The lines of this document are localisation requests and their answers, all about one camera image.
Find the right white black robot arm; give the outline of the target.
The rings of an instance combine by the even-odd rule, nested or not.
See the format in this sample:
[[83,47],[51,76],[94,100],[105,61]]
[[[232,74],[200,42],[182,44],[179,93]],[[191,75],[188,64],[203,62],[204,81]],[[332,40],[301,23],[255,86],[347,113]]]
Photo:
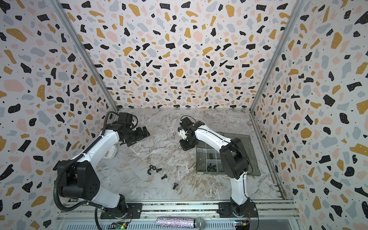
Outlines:
[[178,133],[182,137],[180,145],[183,150],[190,150],[202,141],[220,154],[222,168],[231,179],[232,214],[237,217],[247,214],[250,198],[246,177],[250,161],[242,141],[238,138],[226,138],[202,121],[192,122],[188,116],[181,118]]

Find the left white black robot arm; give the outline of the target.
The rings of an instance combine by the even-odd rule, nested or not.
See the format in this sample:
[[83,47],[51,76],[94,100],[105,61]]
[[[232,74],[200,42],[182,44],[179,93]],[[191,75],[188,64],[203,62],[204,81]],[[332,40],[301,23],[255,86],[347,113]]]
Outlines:
[[58,162],[57,178],[53,188],[56,207],[64,212],[82,205],[100,209],[112,218],[124,218],[129,210],[125,197],[105,189],[95,169],[111,151],[116,154],[118,143],[132,146],[150,136],[147,128],[138,126],[137,116],[130,113],[107,113],[99,136],[79,155],[71,160]]

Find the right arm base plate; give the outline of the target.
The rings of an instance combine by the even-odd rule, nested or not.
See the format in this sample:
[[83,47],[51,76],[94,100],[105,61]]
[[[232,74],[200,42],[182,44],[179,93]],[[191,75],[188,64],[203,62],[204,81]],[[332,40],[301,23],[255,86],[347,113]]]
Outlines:
[[237,205],[232,202],[218,203],[217,213],[221,218],[256,218],[258,217],[257,208],[254,202],[245,202],[242,205]]

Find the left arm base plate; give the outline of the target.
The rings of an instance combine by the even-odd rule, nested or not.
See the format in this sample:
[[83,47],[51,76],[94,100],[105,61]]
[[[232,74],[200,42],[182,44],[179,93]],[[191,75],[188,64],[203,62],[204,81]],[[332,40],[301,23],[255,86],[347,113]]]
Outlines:
[[124,203],[114,209],[104,209],[100,215],[100,219],[139,219],[142,207],[142,203]]

